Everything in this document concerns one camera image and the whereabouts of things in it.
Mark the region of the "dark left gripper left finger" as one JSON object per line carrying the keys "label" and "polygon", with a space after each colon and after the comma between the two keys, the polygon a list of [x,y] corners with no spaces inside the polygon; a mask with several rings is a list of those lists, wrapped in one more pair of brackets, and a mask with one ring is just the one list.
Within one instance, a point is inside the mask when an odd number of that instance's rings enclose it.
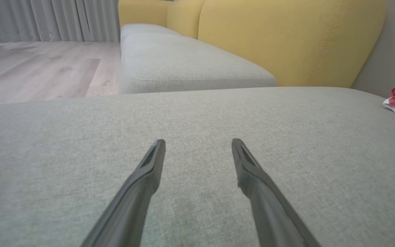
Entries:
{"label": "dark left gripper left finger", "polygon": [[82,243],[83,247],[138,247],[152,195],[160,185],[166,142],[156,140]]}

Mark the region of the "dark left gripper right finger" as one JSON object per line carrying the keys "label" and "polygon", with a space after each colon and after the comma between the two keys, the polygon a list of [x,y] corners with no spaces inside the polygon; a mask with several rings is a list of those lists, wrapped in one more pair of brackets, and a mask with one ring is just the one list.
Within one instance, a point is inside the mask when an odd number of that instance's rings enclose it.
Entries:
{"label": "dark left gripper right finger", "polygon": [[237,184],[249,199],[262,247],[318,247],[319,242],[241,139],[232,139]]}

